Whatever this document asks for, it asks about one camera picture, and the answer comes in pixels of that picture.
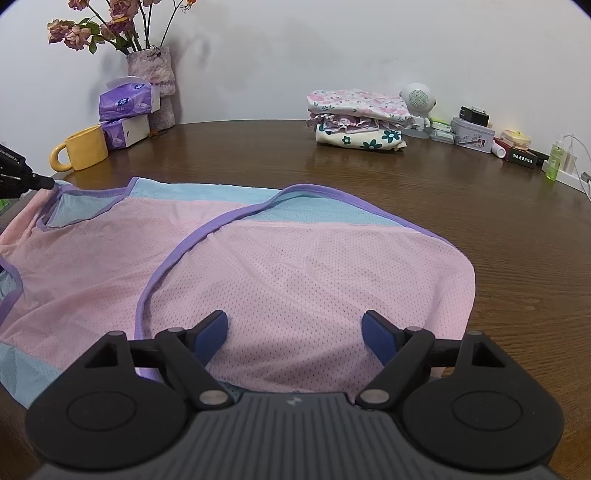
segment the light blue mesh fabric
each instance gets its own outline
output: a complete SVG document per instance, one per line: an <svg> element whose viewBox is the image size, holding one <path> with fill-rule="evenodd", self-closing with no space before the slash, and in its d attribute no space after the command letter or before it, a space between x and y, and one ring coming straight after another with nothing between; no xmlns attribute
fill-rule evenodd
<svg viewBox="0 0 591 480"><path fill-rule="evenodd" d="M8 274L6 270L0 272L0 301L4 299L12 290L17 287L17 282Z"/></svg>
<svg viewBox="0 0 591 480"><path fill-rule="evenodd" d="M57 368L0 343L0 382L23 407L28 408L59 375Z"/></svg>
<svg viewBox="0 0 591 480"><path fill-rule="evenodd" d="M97 198L66 192L61 196L52 218L46 225L58 228L77 220L93 218L101 209L110 204L116 196Z"/></svg>
<svg viewBox="0 0 591 480"><path fill-rule="evenodd" d="M251 205L264 202L277 192L279 190L237 187L234 185L168 184L139 179L129 196L185 201L214 200ZM270 222L345 222L357 225L399 225L393 220L373 215L353 205L310 194L294 195L278 202L273 208L252 215L249 218L251 220Z"/></svg>
<svg viewBox="0 0 591 480"><path fill-rule="evenodd" d="M208 183L160 183L138 179L130 197L147 197L160 200L212 200L218 202L261 203L279 190Z"/></svg>

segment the wooden table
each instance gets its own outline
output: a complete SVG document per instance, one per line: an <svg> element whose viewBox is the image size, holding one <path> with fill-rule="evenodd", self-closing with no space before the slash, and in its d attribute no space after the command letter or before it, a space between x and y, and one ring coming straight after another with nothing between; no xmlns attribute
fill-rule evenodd
<svg viewBox="0 0 591 480"><path fill-rule="evenodd" d="M303 121L180 125L66 180L106 189L133 176L323 184L447 238L476 271L470 328L484 330L555 396L566 428L551 465L567 480L589 479L591 205L582 193L540 170L430 140L410 138L398 153L317 145ZM36 465L20 442L23 413L0 395L2 480ZM20 457L13 461L12 452Z"/></svg>

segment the rose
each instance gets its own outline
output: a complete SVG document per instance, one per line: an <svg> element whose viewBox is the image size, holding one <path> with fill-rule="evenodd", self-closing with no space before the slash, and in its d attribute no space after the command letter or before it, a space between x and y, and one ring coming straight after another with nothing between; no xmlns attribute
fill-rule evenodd
<svg viewBox="0 0 591 480"><path fill-rule="evenodd" d="M107 22L105 26L113 33L133 32L135 29L133 21L126 15L113 17L113 20Z"/></svg>
<svg viewBox="0 0 591 480"><path fill-rule="evenodd" d="M114 40L116 37L115 33L104 23L100 24L100 34L106 40Z"/></svg>
<svg viewBox="0 0 591 480"><path fill-rule="evenodd" d="M59 43L70 33L74 22L69 20L54 20L47 24L49 43Z"/></svg>
<svg viewBox="0 0 591 480"><path fill-rule="evenodd" d="M70 0L68 2L68 7L73 8L74 10L84 10L88 7L88 0Z"/></svg>
<svg viewBox="0 0 591 480"><path fill-rule="evenodd" d="M109 5L113 20L120 17L127 17L131 20L139 9L138 0L111 0Z"/></svg>
<svg viewBox="0 0 591 480"><path fill-rule="evenodd" d="M66 35L64 43L74 50L83 50L84 45L89 45L90 28L82 28L80 25L74 25L72 30Z"/></svg>

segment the white cable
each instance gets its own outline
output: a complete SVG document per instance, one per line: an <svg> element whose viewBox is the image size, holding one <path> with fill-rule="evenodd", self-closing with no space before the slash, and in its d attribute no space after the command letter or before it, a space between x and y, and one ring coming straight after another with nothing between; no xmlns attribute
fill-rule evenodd
<svg viewBox="0 0 591 480"><path fill-rule="evenodd" d="M587 156L589 158L589 161L591 162L591 155L589 154L589 150L587 150L587 147L585 146L585 144L583 142L581 142L581 140L579 140L574 135L565 135L564 137L565 138L569 138L570 137L569 153L570 153L571 158L573 159L574 170L577 173L577 177L579 178L579 182L581 182L581 188L583 189L585 195L587 196L587 198L591 202L591 196L589 196L589 189L590 189L591 185L589 183L587 185L585 185L583 183L583 180L581 179L581 175L579 174L579 169L577 168L577 161L574 158L573 140L576 140L577 142L579 142L583 146L583 148L587 152Z"/></svg>

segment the vase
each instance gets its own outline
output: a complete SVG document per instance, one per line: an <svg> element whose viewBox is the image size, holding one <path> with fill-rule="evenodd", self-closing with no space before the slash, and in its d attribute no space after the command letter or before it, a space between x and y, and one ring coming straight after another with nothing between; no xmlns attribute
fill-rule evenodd
<svg viewBox="0 0 591 480"><path fill-rule="evenodd" d="M129 75L160 87L160 110L148 114L150 130L160 132L173 127L176 121L170 96L177 89L174 85L169 47L153 47L130 53L127 55L127 70Z"/></svg>

